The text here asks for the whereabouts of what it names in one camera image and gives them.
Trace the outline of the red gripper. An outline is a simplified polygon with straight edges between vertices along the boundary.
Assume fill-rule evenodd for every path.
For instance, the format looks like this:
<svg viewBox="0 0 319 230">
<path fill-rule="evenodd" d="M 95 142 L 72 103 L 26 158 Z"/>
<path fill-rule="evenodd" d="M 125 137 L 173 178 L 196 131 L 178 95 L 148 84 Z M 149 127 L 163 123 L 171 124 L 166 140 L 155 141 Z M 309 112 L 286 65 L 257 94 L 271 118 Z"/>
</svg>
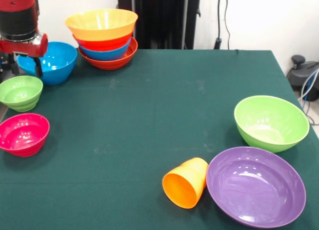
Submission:
<svg viewBox="0 0 319 230">
<path fill-rule="evenodd" d="M 10 41 L 0 38 L 1 53 L 8 54 L 8 64 L 15 76 L 19 75 L 19 67 L 14 59 L 14 54 L 26 55 L 33 57 L 35 62 L 35 73 L 38 78 L 43 77 L 41 60 L 48 48 L 48 36 L 45 33 L 39 33 L 34 38 L 27 41 Z"/>
</svg>

